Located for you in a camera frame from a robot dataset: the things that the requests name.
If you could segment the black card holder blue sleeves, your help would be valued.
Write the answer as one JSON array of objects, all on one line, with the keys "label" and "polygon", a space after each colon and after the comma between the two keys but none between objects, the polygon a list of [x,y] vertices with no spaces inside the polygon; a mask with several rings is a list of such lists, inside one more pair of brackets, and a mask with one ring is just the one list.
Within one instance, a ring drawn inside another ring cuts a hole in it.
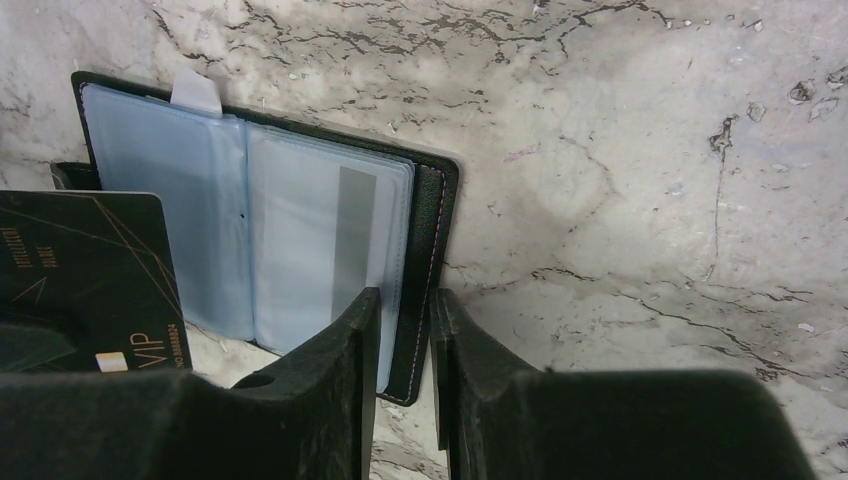
[{"label": "black card holder blue sleeves", "polygon": [[86,71],[71,85],[89,160],[57,164],[55,185],[161,200],[188,321],[282,355],[375,287],[376,392],[417,400],[453,159],[227,106],[190,69],[170,90]]}]

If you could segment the black VIP credit card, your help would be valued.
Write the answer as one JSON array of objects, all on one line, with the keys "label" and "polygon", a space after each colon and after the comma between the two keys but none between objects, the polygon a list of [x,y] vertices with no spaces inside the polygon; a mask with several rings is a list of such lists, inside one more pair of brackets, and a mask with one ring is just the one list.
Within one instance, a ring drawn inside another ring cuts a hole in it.
[{"label": "black VIP credit card", "polygon": [[3,372],[191,365],[157,196],[2,192]]}]

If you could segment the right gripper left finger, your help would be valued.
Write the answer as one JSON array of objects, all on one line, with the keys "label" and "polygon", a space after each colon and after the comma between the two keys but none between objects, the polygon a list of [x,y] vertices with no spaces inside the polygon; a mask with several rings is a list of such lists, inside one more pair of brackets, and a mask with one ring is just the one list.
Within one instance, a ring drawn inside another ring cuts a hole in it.
[{"label": "right gripper left finger", "polygon": [[5,374],[5,479],[365,479],[381,299],[225,389],[187,370]]}]

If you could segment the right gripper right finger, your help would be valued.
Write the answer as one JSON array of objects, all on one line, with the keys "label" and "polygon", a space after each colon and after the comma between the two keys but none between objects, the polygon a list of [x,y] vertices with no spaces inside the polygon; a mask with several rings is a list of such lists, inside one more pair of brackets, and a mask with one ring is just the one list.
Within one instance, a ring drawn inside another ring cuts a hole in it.
[{"label": "right gripper right finger", "polygon": [[775,398],[729,370],[537,369],[448,289],[430,296],[438,444],[453,479],[811,479]]}]

